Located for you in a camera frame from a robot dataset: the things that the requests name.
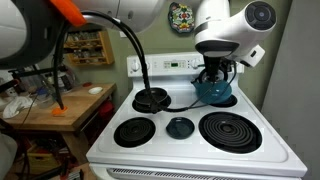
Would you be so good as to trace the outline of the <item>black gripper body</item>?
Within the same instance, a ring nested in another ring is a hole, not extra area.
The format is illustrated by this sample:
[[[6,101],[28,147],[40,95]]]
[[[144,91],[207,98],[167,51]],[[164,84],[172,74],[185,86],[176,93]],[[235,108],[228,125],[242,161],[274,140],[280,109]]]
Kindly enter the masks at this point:
[[[202,80],[208,82],[227,81],[231,69],[231,61],[223,57],[204,56],[205,69],[202,71]]]

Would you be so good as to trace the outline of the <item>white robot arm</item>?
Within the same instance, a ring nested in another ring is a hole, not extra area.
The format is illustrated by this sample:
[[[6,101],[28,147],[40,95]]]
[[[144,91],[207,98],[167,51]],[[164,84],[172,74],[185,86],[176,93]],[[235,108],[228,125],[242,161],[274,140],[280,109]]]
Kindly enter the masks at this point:
[[[75,27],[110,21],[91,12],[112,17],[140,33],[149,28],[167,1],[195,11],[195,49],[205,57],[225,57],[250,67],[262,53],[259,43],[274,29],[275,10],[264,1],[252,1],[231,15],[229,0],[0,0],[0,69],[36,64],[56,46],[65,23]]]

